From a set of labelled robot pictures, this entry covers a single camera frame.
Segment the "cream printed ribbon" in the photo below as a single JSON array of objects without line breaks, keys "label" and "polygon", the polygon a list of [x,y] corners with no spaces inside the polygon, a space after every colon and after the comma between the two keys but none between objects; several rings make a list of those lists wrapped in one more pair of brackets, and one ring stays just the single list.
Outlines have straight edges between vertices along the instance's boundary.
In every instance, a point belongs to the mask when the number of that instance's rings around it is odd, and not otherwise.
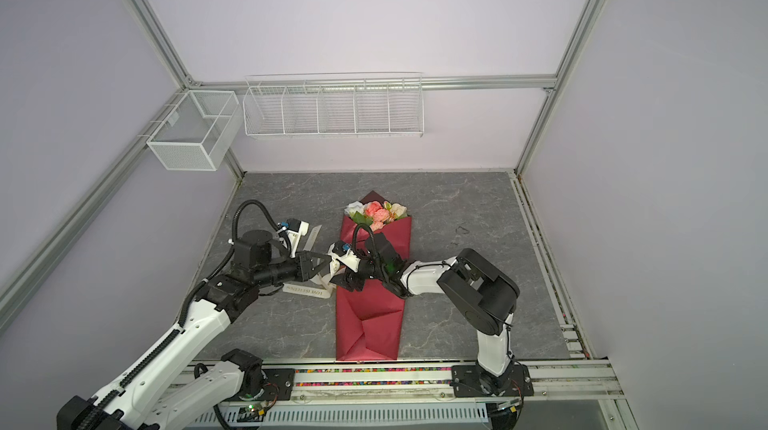
[{"label": "cream printed ribbon", "polygon": [[302,228],[294,249],[297,257],[304,257],[304,262],[308,265],[308,276],[301,276],[298,282],[285,283],[282,287],[283,293],[320,299],[330,299],[333,296],[336,286],[330,282],[330,271],[325,268],[327,262],[322,255],[311,255],[320,230],[321,225]]}]

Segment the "dark red wrapping paper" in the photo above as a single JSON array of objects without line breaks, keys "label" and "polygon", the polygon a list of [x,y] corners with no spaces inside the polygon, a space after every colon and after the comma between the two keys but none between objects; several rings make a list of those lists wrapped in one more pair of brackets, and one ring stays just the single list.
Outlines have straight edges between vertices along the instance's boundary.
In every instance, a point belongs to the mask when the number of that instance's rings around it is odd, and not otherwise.
[{"label": "dark red wrapping paper", "polygon": [[[392,202],[372,191],[359,200]],[[364,247],[368,232],[364,215],[350,218],[345,214],[340,237],[348,243]],[[406,260],[410,257],[412,218],[395,220],[374,231],[383,233],[395,250]],[[386,290],[377,280],[368,280],[362,291],[338,288],[336,294],[336,358],[340,361],[376,361],[398,358],[405,300]]]}]

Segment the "red pink fake rose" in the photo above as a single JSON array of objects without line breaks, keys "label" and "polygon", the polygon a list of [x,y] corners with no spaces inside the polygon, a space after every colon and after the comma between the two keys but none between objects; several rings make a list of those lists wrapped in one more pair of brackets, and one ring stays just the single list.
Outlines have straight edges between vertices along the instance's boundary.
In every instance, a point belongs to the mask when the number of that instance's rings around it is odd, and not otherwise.
[{"label": "red pink fake rose", "polygon": [[389,202],[372,201],[364,205],[364,216],[366,224],[373,231],[378,231],[392,222],[393,217],[390,211]]}]

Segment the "cream fake rose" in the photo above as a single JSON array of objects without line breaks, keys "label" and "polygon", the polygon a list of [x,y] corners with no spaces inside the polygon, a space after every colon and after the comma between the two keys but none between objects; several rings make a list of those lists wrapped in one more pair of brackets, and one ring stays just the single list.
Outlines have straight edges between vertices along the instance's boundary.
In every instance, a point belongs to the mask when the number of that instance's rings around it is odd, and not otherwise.
[{"label": "cream fake rose", "polygon": [[406,218],[408,216],[407,207],[399,203],[390,204],[388,210],[392,221],[400,220],[401,218]]}]

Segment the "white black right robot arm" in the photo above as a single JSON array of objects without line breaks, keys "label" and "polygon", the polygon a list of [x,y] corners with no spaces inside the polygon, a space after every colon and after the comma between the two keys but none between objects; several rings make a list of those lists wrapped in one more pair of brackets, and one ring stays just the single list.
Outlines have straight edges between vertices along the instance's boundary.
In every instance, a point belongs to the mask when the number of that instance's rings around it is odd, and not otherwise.
[{"label": "white black right robot arm", "polygon": [[330,255],[338,360],[396,359],[406,300],[443,294],[477,332],[475,364],[452,371],[456,393],[531,395],[528,370],[515,360],[510,343],[519,287],[477,251],[465,248],[437,261],[405,260],[384,234],[376,233],[363,248],[338,241]]}]

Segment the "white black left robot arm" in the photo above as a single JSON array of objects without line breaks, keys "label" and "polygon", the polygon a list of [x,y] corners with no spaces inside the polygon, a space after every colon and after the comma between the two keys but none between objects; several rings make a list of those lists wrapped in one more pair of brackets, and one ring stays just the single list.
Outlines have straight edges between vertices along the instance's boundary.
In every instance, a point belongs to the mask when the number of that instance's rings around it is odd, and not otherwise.
[{"label": "white black left robot arm", "polygon": [[231,398],[280,400],[285,381],[269,377],[261,358],[240,349],[212,367],[197,364],[190,383],[169,388],[199,352],[261,297],[325,269],[336,270],[346,243],[318,253],[298,247],[305,228],[234,233],[225,257],[185,297],[176,322],[141,357],[93,396],[72,397],[58,412],[59,429],[182,429]]}]

